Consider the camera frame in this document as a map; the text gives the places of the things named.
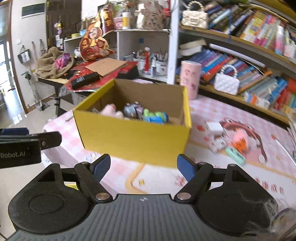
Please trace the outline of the pink plush chick toy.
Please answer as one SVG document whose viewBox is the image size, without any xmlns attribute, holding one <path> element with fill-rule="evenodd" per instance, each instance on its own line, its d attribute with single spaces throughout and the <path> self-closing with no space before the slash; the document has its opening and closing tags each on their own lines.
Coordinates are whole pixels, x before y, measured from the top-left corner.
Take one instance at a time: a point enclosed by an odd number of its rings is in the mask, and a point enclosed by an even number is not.
<svg viewBox="0 0 296 241">
<path fill-rule="evenodd" d="M 231 142 L 232 147 L 234 147 L 240 154 L 246 154 L 248 152 L 248 134 L 243 129 L 237 129 L 234 133 Z"/>
</svg>

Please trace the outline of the green blue toy car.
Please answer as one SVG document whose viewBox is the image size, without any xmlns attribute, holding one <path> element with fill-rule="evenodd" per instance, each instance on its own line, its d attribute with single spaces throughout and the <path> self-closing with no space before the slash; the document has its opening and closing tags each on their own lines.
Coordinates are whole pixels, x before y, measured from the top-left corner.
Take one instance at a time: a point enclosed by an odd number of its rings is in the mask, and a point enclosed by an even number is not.
<svg viewBox="0 0 296 241">
<path fill-rule="evenodd" d="M 150 123 L 165 124 L 169 122 L 169 117 L 165 112 L 150 112 L 147 108 L 143 110 L 142 120 Z"/>
</svg>

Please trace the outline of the pink plush pig toy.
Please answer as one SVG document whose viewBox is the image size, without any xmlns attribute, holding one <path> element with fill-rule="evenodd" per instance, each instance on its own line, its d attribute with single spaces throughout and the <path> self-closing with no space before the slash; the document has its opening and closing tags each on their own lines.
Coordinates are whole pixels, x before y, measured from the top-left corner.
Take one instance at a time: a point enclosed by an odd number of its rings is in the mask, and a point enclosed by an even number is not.
<svg viewBox="0 0 296 241">
<path fill-rule="evenodd" d="M 110 117 L 114 117 L 114 118 L 119 118 L 119 119 L 125 119 L 127 120 L 127 118 L 124 116 L 124 114 L 119 111 L 116 110 L 116 106 L 114 104 L 107 104 L 102 111 L 100 112 L 101 115 L 104 116 L 110 116 Z"/>
</svg>

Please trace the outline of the grey purple toy figure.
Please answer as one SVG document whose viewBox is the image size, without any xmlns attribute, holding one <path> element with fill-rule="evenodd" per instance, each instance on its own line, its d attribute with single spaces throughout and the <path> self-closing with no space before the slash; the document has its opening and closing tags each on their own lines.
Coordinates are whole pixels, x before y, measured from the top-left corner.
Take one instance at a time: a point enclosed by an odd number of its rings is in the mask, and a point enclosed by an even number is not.
<svg viewBox="0 0 296 241">
<path fill-rule="evenodd" d="M 126 118 L 136 118 L 141 120 L 144 108 L 139 102 L 127 103 L 123 109 Z"/>
</svg>

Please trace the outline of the small white printed box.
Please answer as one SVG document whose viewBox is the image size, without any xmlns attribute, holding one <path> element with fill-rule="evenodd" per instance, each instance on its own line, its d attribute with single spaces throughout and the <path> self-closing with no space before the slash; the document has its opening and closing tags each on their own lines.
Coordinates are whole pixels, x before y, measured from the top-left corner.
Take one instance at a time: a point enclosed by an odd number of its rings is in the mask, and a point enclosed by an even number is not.
<svg viewBox="0 0 296 241">
<path fill-rule="evenodd" d="M 208 149 L 216 154 L 220 150 L 224 150 L 227 147 L 227 143 L 222 138 L 216 138 L 210 144 L 208 144 Z"/>
</svg>

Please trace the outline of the white power adapter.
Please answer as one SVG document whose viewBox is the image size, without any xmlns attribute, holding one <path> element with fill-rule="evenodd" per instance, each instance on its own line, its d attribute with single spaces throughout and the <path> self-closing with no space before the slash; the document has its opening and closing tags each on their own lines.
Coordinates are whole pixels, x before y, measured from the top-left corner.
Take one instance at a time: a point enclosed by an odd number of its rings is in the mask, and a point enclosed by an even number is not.
<svg viewBox="0 0 296 241">
<path fill-rule="evenodd" d="M 224 128 L 219 122 L 207 121 L 205 122 L 205 135 L 207 136 L 221 136 L 225 133 Z"/>
</svg>

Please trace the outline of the pink checked tablecloth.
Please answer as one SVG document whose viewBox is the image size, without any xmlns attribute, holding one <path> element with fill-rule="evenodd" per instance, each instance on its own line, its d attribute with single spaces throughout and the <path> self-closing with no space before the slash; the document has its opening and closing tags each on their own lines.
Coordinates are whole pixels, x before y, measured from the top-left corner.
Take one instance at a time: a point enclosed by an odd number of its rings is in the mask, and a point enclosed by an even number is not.
<svg viewBox="0 0 296 241">
<path fill-rule="evenodd" d="M 208 97 L 190 102 L 192 131 L 185 154 L 215 168 L 239 165 L 282 206 L 295 206 L 295 165 L 286 130 Z M 175 195 L 186 180 L 176 168 L 111 158 L 102 179 L 112 194 Z"/>
</svg>

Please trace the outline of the beige fuzzy blanket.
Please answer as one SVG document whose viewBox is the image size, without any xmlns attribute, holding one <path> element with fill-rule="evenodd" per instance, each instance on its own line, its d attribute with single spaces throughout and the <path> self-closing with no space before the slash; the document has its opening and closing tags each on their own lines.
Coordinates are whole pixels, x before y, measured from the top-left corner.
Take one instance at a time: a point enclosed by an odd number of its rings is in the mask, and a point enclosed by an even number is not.
<svg viewBox="0 0 296 241">
<path fill-rule="evenodd" d="M 36 75 L 40 78 L 57 79 L 66 74 L 74 65 L 74 58 L 67 52 L 51 47 L 37 60 Z"/>
</svg>

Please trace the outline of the black rectangular box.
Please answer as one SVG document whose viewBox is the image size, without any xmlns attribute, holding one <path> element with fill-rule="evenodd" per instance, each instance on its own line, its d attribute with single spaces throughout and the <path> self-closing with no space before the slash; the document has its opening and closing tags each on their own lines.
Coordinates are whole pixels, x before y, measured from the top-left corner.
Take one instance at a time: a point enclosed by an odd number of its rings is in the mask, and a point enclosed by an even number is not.
<svg viewBox="0 0 296 241">
<path fill-rule="evenodd" d="M 73 90 L 77 90 L 85 85 L 90 85 L 100 80 L 100 76 L 97 72 L 90 73 L 88 75 L 80 76 L 71 81 L 71 87 Z"/>
</svg>

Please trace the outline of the white quilted pearl handbag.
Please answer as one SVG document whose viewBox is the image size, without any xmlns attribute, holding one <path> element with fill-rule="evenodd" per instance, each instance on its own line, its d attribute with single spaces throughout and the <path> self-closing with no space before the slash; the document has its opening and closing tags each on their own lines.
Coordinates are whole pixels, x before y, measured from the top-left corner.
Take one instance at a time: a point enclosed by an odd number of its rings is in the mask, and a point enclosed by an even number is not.
<svg viewBox="0 0 296 241">
<path fill-rule="evenodd" d="M 224 74 L 227 68 L 231 68 L 234 71 L 232 76 Z M 236 96 L 239 85 L 240 81 L 237 79 L 237 69 L 230 64 L 224 65 L 220 72 L 215 75 L 214 89 L 219 92 Z"/>
</svg>

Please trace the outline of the pink cartoon cup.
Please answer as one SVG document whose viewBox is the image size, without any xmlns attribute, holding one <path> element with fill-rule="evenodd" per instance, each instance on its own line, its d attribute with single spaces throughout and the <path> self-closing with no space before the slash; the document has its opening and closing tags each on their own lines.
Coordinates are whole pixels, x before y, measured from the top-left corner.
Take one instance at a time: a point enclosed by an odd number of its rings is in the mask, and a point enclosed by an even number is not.
<svg viewBox="0 0 296 241">
<path fill-rule="evenodd" d="M 181 62 L 180 85 L 187 88 L 189 100 L 198 95 L 202 65 L 197 62 L 183 60 Z"/>
</svg>

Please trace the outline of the brown cardboard sheet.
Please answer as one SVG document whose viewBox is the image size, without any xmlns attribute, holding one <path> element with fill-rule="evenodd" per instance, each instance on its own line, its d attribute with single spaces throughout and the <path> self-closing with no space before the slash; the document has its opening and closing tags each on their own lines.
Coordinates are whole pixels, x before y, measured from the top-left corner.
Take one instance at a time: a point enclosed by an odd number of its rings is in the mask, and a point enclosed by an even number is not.
<svg viewBox="0 0 296 241">
<path fill-rule="evenodd" d="M 97 72 L 101 76 L 106 76 L 126 64 L 126 61 L 116 60 L 113 58 L 103 58 L 87 65 L 86 68 L 93 72 Z"/>
</svg>

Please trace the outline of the white pen holder with pens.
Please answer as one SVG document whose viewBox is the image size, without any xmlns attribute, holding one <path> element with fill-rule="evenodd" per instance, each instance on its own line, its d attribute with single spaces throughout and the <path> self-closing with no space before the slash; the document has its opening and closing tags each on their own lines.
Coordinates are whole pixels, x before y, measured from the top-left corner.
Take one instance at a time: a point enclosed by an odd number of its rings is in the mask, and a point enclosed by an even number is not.
<svg viewBox="0 0 296 241">
<path fill-rule="evenodd" d="M 168 74 L 169 53 L 161 49 L 152 52 L 149 47 L 133 52 L 133 61 L 137 62 L 140 74 L 151 77 L 166 76 Z"/>
</svg>

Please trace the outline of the red cartoon paper decoration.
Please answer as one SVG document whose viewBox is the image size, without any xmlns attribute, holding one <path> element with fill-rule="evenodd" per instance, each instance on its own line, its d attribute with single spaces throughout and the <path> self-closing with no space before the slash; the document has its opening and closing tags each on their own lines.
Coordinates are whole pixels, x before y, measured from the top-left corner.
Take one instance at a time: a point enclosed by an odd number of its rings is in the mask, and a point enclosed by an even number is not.
<svg viewBox="0 0 296 241">
<path fill-rule="evenodd" d="M 79 49 L 82 59 L 94 61 L 112 55 L 114 51 L 109 48 L 105 35 L 113 31 L 113 8 L 111 4 L 108 4 L 99 10 L 80 41 Z"/>
</svg>

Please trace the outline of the cream quilted handbag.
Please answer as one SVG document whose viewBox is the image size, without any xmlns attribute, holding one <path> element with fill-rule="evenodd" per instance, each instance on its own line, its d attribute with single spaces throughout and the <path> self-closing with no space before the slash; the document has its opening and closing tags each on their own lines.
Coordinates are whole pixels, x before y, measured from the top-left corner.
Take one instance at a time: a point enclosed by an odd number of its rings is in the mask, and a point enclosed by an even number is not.
<svg viewBox="0 0 296 241">
<path fill-rule="evenodd" d="M 192 6 L 197 4 L 198 11 L 191 10 Z M 208 14 L 204 11 L 204 6 L 199 1 L 191 1 L 187 4 L 186 10 L 182 12 L 181 24 L 183 26 L 208 29 Z"/>
</svg>

